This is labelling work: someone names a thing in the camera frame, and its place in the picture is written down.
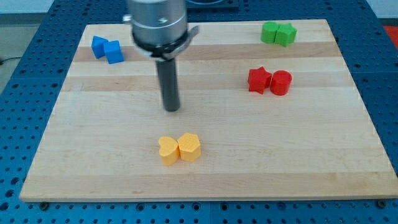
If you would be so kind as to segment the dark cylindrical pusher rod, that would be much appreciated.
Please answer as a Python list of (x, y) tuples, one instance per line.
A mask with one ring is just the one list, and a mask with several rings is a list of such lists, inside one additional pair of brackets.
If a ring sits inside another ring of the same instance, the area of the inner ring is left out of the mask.
[(156, 61), (155, 64), (164, 110), (177, 111), (180, 108), (180, 98), (175, 60)]

